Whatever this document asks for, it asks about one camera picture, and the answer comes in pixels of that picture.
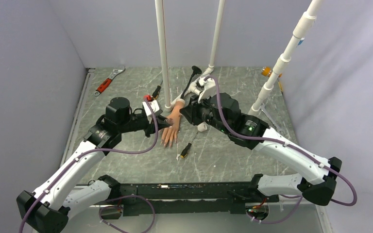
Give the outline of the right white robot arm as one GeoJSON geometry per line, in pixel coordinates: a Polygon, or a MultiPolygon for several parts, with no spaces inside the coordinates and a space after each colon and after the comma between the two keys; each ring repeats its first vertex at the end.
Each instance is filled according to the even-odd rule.
{"type": "Polygon", "coordinates": [[[220,99],[224,117],[235,132],[244,136],[272,138],[273,141],[247,140],[230,133],[221,120],[216,97],[199,102],[198,96],[194,95],[180,113],[190,124],[206,123],[226,134],[236,145],[268,155],[296,171],[293,175],[254,175],[248,188],[250,199],[261,201],[266,196],[301,195],[316,205],[329,204],[337,185],[337,175],[334,172],[340,172],[342,166],[339,158],[324,158],[315,154],[308,158],[294,149],[296,144],[283,137],[268,123],[256,116],[242,113],[238,101],[230,95],[221,93],[220,99]]]}

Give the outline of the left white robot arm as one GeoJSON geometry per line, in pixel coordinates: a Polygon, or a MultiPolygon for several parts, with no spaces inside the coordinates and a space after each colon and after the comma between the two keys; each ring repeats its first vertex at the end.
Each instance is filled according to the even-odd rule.
{"type": "Polygon", "coordinates": [[[127,98],[111,99],[105,113],[67,161],[34,191],[19,194],[19,232],[29,225],[39,233],[59,233],[70,219],[89,206],[102,201],[117,202],[121,196],[120,183],[108,175],[82,190],[75,191],[74,187],[95,164],[116,151],[124,133],[143,131],[146,137],[158,136],[161,129],[171,127],[173,121],[161,113],[156,100],[144,99],[142,108],[132,109],[127,98]]]}

